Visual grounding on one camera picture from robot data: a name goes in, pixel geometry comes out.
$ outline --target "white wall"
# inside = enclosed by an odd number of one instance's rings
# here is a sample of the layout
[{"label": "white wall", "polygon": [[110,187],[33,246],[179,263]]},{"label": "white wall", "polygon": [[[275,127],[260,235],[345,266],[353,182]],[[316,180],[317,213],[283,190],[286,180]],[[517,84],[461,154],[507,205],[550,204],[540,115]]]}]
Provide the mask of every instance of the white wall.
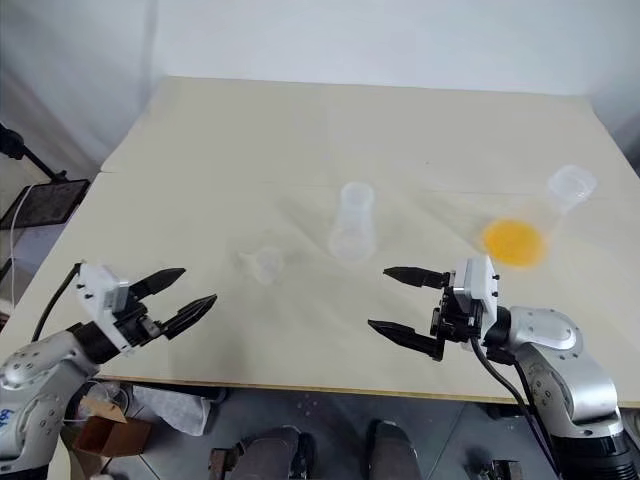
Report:
[{"label": "white wall", "polygon": [[640,0],[0,5],[0,118],[77,172],[163,73],[588,95],[623,150],[640,144]]}]

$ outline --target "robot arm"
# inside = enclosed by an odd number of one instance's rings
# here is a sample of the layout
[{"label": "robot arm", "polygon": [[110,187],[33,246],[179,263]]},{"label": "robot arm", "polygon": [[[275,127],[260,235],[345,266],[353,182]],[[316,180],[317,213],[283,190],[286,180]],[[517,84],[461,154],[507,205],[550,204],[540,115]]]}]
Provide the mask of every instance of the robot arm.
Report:
[{"label": "robot arm", "polygon": [[378,333],[436,361],[442,360],[446,341],[482,343],[489,360],[516,365],[523,373],[529,403],[563,478],[636,478],[615,386],[584,349],[580,328],[569,317],[552,309],[498,307],[500,277],[488,257],[462,262],[452,272],[393,267],[385,274],[444,291],[433,312],[432,337],[370,320]]},{"label": "robot arm", "polygon": [[216,296],[181,308],[165,323],[147,316],[141,300],[170,286],[184,269],[161,270],[133,285],[105,267],[80,266],[79,299],[93,321],[31,343],[0,367],[0,478],[46,478],[73,394],[120,353],[195,324]]}]

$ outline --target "clear plastic cup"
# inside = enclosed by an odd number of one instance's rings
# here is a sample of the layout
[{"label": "clear plastic cup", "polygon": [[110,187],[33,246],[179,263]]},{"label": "clear plastic cup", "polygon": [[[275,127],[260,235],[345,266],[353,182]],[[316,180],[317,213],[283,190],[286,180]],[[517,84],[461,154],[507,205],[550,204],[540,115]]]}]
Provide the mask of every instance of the clear plastic cup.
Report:
[{"label": "clear plastic cup", "polygon": [[499,262],[531,267],[547,255],[551,235],[573,208],[586,201],[598,182],[593,174],[565,165],[547,181],[546,190],[517,209],[493,221],[482,240],[487,253]]},{"label": "clear plastic cup", "polygon": [[340,191],[340,206],[329,235],[329,251],[345,262],[362,262],[376,250],[375,193],[366,183],[350,182]]}]

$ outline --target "orange liquid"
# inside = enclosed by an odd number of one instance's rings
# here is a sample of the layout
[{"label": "orange liquid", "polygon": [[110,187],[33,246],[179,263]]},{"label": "orange liquid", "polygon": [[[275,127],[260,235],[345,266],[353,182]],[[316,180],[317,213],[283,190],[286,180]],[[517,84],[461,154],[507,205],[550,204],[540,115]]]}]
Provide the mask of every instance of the orange liquid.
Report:
[{"label": "orange liquid", "polygon": [[492,258],[516,267],[531,267],[547,253],[542,234],[520,220],[497,220],[485,229],[482,239]]}]

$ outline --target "beige tabletop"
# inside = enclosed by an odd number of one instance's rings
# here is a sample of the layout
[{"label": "beige tabletop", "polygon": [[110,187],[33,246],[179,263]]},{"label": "beige tabletop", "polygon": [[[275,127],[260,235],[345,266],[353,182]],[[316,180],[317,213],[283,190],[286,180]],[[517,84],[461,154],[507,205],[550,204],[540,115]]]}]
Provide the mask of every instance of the beige tabletop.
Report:
[{"label": "beige tabletop", "polygon": [[[565,163],[594,172],[598,190],[558,228],[543,264],[496,266],[501,303],[571,316],[621,403],[640,405],[640,183],[579,98],[169,78],[105,163],[0,334],[0,351],[28,341],[79,259],[131,280],[175,266],[185,275],[146,302],[154,319],[210,293],[218,303],[184,334],[103,374],[505,401],[459,346],[436,363],[366,320],[426,331],[438,292],[382,270],[444,271],[480,254],[482,227]],[[326,248],[349,180],[376,191],[378,250],[357,266]],[[285,257],[269,286],[240,255],[262,246]],[[74,295],[63,295],[44,334],[87,320]]]}]

